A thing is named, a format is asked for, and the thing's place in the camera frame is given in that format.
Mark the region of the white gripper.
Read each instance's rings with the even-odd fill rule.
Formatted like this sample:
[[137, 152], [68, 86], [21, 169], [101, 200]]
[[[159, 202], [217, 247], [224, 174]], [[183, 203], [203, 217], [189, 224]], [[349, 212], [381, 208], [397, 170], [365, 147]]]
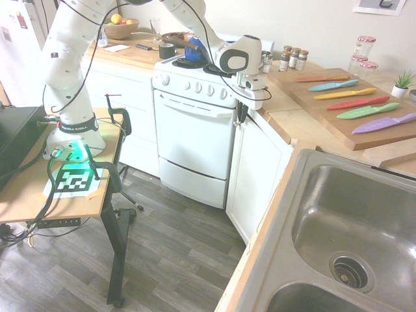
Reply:
[[248, 114], [248, 108], [257, 111], [262, 107], [264, 92], [263, 90], [243, 88], [237, 84], [232, 84], [232, 90], [235, 93], [235, 98], [239, 101], [237, 105], [237, 119], [239, 123], [243, 123]]

